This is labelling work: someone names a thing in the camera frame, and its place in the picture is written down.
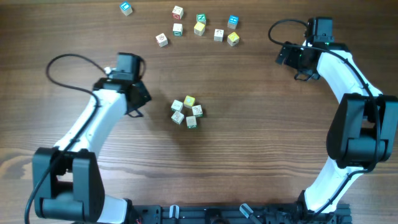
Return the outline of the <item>plain white picture block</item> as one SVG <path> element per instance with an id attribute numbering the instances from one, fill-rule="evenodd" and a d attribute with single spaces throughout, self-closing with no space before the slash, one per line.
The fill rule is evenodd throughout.
<path id="1" fill-rule="evenodd" d="M 183 103 L 181 101 L 174 100 L 171 105 L 171 110 L 181 112 L 183 110 Z"/>

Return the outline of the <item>white block green J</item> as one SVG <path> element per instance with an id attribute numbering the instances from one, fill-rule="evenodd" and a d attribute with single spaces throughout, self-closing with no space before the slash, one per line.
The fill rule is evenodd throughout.
<path id="1" fill-rule="evenodd" d="M 172 115 L 171 119 L 174 123 L 181 124 L 184 117 L 185 117 L 184 114 L 182 114 L 179 111 L 175 111 L 174 114 Z"/>

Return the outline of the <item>yellow top letter block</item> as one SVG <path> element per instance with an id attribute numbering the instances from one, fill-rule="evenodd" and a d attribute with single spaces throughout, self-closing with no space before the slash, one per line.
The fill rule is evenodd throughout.
<path id="1" fill-rule="evenodd" d="M 183 102 L 184 107 L 192 108 L 195 105 L 195 98 L 187 95 Z"/>

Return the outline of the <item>white block green Z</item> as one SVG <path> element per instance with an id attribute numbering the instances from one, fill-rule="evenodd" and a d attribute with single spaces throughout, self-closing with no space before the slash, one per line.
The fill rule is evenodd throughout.
<path id="1" fill-rule="evenodd" d="M 187 116 L 186 124 L 188 129 L 197 128 L 197 118 L 196 116 Z"/>

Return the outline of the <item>white block green V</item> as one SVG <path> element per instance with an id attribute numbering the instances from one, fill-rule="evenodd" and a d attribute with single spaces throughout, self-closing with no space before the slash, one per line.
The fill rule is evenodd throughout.
<path id="1" fill-rule="evenodd" d="M 203 117 L 203 110 L 202 110 L 201 105 L 193 106 L 192 112 L 195 117 Z"/>

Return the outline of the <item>white block red side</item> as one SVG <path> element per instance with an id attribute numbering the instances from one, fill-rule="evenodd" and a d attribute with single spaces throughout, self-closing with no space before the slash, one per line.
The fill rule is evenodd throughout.
<path id="1" fill-rule="evenodd" d="M 224 36 L 224 30 L 223 29 L 215 29 L 214 41 L 222 42 L 223 41 L 223 36 Z"/>

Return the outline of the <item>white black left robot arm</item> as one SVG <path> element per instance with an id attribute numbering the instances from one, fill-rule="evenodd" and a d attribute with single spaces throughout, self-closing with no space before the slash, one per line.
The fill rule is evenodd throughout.
<path id="1" fill-rule="evenodd" d="M 30 211 L 40 218 L 73 223 L 140 223 L 141 216 L 129 199 L 106 195 L 98 167 L 98 155 L 114 125 L 151 97 L 142 78 L 145 60 L 120 52 L 116 67 L 100 68 L 100 78 L 92 90 L 54 80 L 47 64 L 46 77 L 54 84 L 90 95 L 89 103 L 75 124 L 52 147 L 40 147 L 32 158 L 33 190 L 24 211 L 25 223 Z"/>

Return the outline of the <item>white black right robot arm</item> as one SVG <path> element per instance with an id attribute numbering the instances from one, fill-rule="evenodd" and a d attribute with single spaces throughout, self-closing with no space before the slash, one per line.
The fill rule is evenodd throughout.
<path id="1" fill-rule="evenodd" d="M 304 22 L 305 42 L 280 44 L 276 59 L 296 69 L 295 80 L 324 78 L 339 106 L 326 137 L 328 159 L 303 194 L 313 216 L 331 213 L 352 183 L 392 154 L 397 129 L 397 97 L 374 87 L 356 66 L 345 44 L 336 43 L 333 20 Z"/>

